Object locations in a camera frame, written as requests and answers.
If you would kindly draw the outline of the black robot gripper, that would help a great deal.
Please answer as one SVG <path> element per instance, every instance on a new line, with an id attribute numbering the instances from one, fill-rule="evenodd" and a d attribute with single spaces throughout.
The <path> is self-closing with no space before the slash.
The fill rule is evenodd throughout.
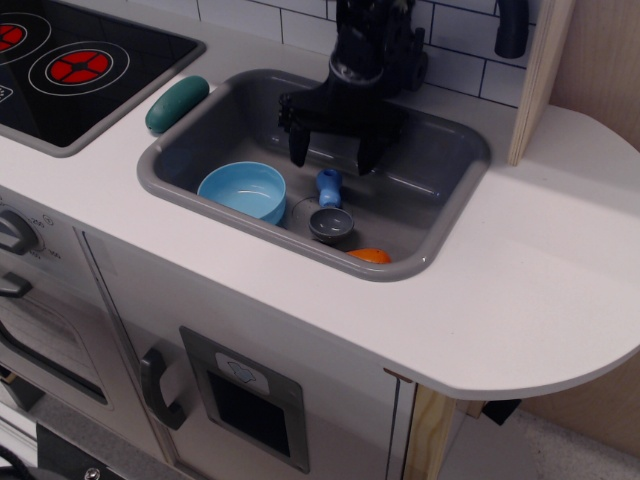
<path id="1" fill-rule="evenodd" d="M 362 137 L 357 152 L 360 176 L 369 174 L 395 142 L 407 114 L 387 102 L 410 85 L 410 56 L 373 50 L 336 49 L 329 75 L 319 86 L 283 93 L 278 126 L 289 133 L 291 162 L 303 167 L 312 132 Z"/>

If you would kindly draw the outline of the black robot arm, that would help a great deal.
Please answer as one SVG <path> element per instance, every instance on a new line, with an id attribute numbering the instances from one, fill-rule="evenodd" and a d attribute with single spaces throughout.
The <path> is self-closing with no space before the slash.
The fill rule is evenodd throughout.
<path id="1" fill-rule="evenodd" d="M 280 96 L 279 126 L 292 163 L 304 165 L 311 134 L 359 140 L 357 168 L 371 172 L 399 141 L 406 114 L 388 100 L 418 90 L 428 56 L 425 31 L 411 27 L 413 1 L 339 1 L 337 40 L 319 86 Z"/>

